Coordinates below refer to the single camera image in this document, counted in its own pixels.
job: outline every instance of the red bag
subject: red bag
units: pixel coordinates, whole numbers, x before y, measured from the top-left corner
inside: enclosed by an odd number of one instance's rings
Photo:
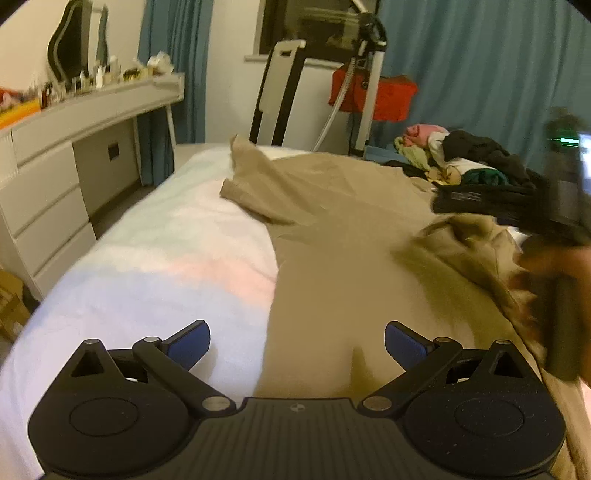
[[[333,73],[332,91],[329,105],[334,105],[349,64],[346,63]],[[362,112],[367,90],[361,84],[365,80],[366,70],[356,69],[349,91],[345,94],[342,112]],[[375,102],[374,120],[378,122],[399,122],[408,116],[410,102],[418,92],[417,84],[406,75],[398,77],[381,77],[378,85],[378,96]]]

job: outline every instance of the blue curtain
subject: blue curtain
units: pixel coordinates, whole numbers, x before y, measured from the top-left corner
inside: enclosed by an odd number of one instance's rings
[[[178,143],[205,141],[205,75],[213,0],[147,0],[138,59],[160,50],[185,74],[184,101],[173,106]],[[159,185],[173,172],[173,149],[163,109],[138,117],[144,184]]]
[[[552,106],[591,124],[591,24],[566,0],[382,0],[385,76],[419,87],[404,122],[374,124],[385,147],[408,125],[491,137],[541,170]]]

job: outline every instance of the pink clothing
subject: pink clothing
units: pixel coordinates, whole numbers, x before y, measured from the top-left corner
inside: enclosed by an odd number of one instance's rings
[[[412,147],[413,145],[417,145],[421,148],[428,148],[429,135],[433,132],[442,132],[446,135],[449,134],[445,128],[440,127],[439,125],[411,125],[405,130],[404,135],[402,136],[404,138],[404,146]]]

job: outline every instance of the white wall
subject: white wall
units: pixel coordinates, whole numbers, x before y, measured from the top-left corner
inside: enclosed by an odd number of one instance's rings
[[[209,37],[206,92],[206,141],[227,142],[234,134],[248,137],[261,85],[264,63],[244,62],[254,53],[261,0],[216,0]],[[304,67],[284,146],[309,150],[326,119],[333,71]],[[321,150],[347,151],[347,115],[339,113]]]
[[[25,89],[36,74],[47,78],[47,44],[58,26],[68,0],[28,0],[0,27],[0,85]],[[123,68],[137,55],[145,0],[95,1],[109,9],[109,54]]]

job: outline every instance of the desk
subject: desk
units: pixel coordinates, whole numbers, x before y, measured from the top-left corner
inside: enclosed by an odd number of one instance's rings
[[[35,298],[96,242],[72,143],[165,107],[174,149],[170,105],[183,98],[182,74],[151,77],[109,85],[0,130],[0,264]]]

